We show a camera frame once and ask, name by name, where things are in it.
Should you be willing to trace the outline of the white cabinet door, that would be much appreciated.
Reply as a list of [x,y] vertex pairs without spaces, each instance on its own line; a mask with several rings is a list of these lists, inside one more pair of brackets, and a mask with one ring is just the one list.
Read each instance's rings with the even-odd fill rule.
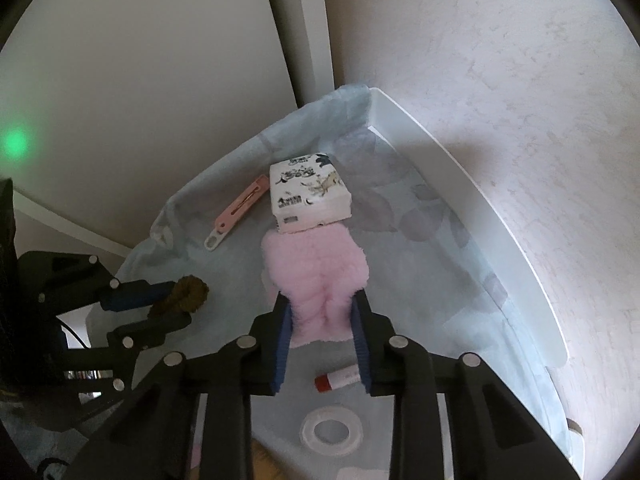
[[324,0],[32,0],[1,50],[18,246],[124,254],[186,182],[333,87]]

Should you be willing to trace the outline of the brown scrunchie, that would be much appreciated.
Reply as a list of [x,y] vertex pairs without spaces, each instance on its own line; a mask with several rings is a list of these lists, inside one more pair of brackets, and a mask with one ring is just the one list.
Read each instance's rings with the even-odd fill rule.
[[179,278],[160,309],[163,313],[196,312],[206,303],[208,285],[194,275]]

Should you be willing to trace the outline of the white tissue pack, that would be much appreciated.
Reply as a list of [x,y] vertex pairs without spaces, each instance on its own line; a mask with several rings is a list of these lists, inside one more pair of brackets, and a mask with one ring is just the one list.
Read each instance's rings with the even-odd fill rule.
[[352,216],[352,193],[326,153],[277,162],[269,168],[271,211],[280,233],[307,231]]

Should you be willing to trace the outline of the pink fluffy headband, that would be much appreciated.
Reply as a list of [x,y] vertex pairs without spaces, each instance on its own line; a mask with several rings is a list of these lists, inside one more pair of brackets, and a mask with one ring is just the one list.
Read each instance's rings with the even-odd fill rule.
[[366,255],[341,223],[262,239],[266,273],[292,309],[292,348],[352,339],[352,297],[367,286]]

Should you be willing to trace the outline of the red cap lip balm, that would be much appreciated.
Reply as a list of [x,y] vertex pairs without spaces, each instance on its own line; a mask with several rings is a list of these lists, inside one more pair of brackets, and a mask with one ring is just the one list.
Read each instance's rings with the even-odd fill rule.
[[320,393],[345,388],[357,382],[360,382],[360,373],[357,364],[352,364],[340,370],[334,370],[333,372],[314,378],[314,386]]

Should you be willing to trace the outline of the pink hair clip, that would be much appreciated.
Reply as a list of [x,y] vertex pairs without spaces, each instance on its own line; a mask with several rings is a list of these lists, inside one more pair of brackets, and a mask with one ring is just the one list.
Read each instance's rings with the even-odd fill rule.
[[269,178],[262,174],[255,179],[231,204],[215,219],[212,232],[204,240],[204,247],[212,252],[227,235],[234,229],[240,220],[247,214],[258,200],[264,196],[270,188]]

